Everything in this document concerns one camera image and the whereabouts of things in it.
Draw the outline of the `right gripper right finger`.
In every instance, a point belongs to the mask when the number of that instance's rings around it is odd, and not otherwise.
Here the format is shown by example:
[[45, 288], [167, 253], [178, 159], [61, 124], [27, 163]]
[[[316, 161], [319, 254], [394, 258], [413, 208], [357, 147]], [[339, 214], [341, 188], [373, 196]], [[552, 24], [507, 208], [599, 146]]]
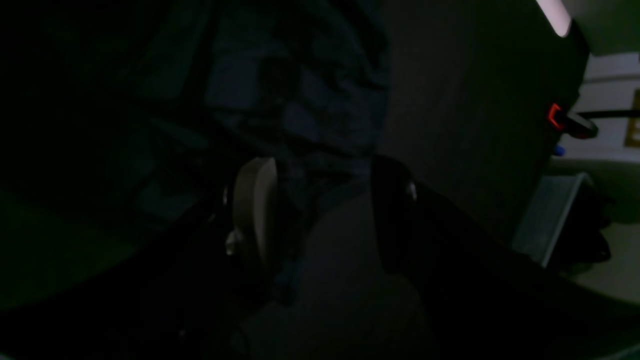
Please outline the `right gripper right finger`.
[[375, 155], [370, 194], [382, 269], [394, 276], [408, 276], [418, 213], [418, 189], [413, 173], [396, 158]]

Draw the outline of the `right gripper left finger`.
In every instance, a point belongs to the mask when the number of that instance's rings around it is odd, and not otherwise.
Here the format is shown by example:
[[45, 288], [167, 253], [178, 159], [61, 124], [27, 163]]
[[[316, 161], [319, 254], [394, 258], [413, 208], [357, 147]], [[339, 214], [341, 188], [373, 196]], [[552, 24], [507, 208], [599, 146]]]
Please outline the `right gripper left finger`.
[[244, 164], [233, 183], [232, 230], [225, 240], [226, 255], [238, 260], [251, 279], [270, 273], [278, 209], [278, 171], [272, 157], [256, 157]]

